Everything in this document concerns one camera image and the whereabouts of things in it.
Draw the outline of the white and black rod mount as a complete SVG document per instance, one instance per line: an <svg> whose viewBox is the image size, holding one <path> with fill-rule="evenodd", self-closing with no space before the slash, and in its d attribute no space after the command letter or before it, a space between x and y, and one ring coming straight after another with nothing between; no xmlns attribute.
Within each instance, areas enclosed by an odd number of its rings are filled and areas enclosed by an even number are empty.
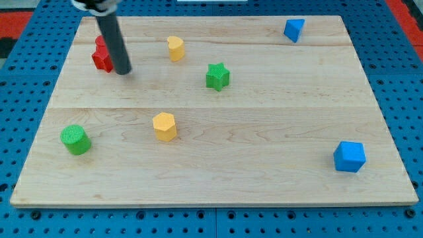
<svg viewBox="0 0 423 238"><path fill-rule="evenodd" d="M107 16L116 12L120 0L71 0L71 3L75 8L94 16Z"/></svg>

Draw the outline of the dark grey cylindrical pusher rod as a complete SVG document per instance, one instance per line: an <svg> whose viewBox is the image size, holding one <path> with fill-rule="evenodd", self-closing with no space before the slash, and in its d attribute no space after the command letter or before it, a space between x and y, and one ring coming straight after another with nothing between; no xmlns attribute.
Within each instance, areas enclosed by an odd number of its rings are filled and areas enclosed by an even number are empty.
<svg viewBox="0 0 423 238"><path fill-rule="evenodd" d="M96 17L100 32L110 55L112 65L118 75L127 75L132 70L130 58L118 24L116 13Z"/></svg>

